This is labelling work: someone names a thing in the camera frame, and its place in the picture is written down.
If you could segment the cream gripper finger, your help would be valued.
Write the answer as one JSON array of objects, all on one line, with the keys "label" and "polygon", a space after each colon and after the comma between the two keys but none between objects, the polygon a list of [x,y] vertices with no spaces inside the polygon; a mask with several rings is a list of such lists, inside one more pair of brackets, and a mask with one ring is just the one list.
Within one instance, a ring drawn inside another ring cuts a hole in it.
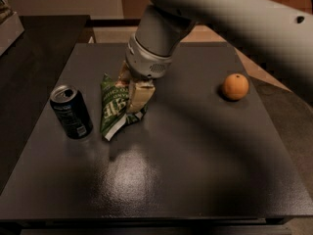
[{"label": "cream gripper finger", "polygon": [[131,80],[128,89],[129,100],[126,108],[127,113],[137,113],[141,111],[156,91],[154,83],[151,80],[137,82]]},{"label": "cream gripper finger", "polygon": [[129,67],[127,66],[126,62],[123,61],[121,68],[119,70],[117,84],[128,84],[131,78]]}]

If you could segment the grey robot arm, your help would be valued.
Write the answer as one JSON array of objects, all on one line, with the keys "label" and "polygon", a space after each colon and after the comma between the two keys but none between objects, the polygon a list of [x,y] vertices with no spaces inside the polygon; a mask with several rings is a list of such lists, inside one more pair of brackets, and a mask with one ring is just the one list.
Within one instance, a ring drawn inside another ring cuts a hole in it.
[{"label": "grey robot arm", "polygon": [[125,51],[133,77],[164,76],[178,43],[200,23],[313,103],[312,15],[271,0],[150,1]]}]

